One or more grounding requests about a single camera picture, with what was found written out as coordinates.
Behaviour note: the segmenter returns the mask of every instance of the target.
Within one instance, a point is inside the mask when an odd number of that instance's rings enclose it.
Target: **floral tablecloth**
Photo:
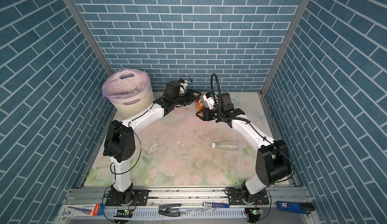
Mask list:
[[[234,108],[241,108],[249,119],[270,134],[257,93],[230,92]],[[130,171],[135,185],[239,185],[254,175],[257,153],[249,143],[226,123],[202,121],[195,115],[195,105],[175,108],[137,133],[143,151]],[[212,148],[212,142],[235,140],[238,151]],[[138,158],[131,157],[131,166]],[[94,161],[85,186],[107,186],[113,183],[109,157],[103,146]]]

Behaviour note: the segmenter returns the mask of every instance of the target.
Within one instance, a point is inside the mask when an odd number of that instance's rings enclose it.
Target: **tiled wall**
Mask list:
[[[53,221],[112,106],[62,0],[0,0],[0,223]]]
[[[311,0],[268,90],[322,223],[387,223],[387,0]]]
[[[113,70],[144,69],[153,90],[258,91],[300,0],[75,0]]]

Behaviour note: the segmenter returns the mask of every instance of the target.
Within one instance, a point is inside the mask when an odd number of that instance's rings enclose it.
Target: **trash bin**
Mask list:
[[[109,76],[102,86],[102,95],[125,118],[145,110],[154,101],[148,74],[129,68],[122,68]]]

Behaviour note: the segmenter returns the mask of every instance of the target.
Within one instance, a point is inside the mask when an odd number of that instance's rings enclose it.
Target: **clear plastic bottle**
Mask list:
[[[232,140],[220,140],[212,143],[214,149],[223,151],[238,151],[238,142]]]

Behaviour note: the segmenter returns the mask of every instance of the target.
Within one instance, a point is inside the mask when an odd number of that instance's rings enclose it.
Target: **robotic arm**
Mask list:
[[[217,82],[218,95],[215,95],[212,88],[213,77]],[[111,193],[116,202],[127,205],[133,200],[133,183],[128,167],[129,158],[135,151],[134,135],[153,121],[167,115],[175,107],[189,105],[201,96],[197,91],[186,89],[187,85],[188,81],[182,79],[170,81],[166,84],[163,95],[153,101],[146,110],[123,122],[114,120],[110,123],[104,144],[104,156],[110,156],[114,165],[115,182],[111,186]],[[291,173],[288,148],[284,141],[275,141],[259,130],[242,110],[234,109],[230,95],[220,92],[216,74],[211,76],[211,90],[203,96],[209,107],[200,110],[196,115],[203,121],[227,123],[257,151],[256,174],[242,183],[245,202],[254,202],[261,190]]]

